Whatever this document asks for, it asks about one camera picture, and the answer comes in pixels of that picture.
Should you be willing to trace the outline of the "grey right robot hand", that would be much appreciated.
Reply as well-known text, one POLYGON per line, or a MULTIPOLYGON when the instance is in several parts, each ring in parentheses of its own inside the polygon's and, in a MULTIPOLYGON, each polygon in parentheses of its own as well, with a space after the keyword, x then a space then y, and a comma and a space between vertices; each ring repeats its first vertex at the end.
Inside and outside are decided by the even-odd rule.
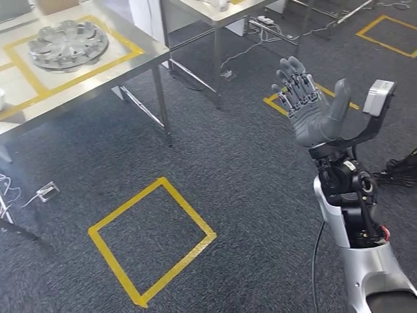
POLYGON ((287 112, 299 144, 312 148, 339 138, 351 96, 345 78, 336 83, 335 96, 330 103, 313 76, 296 57, 281 59, 276 76, 281 86, 273 84, 271 88, 287 112))

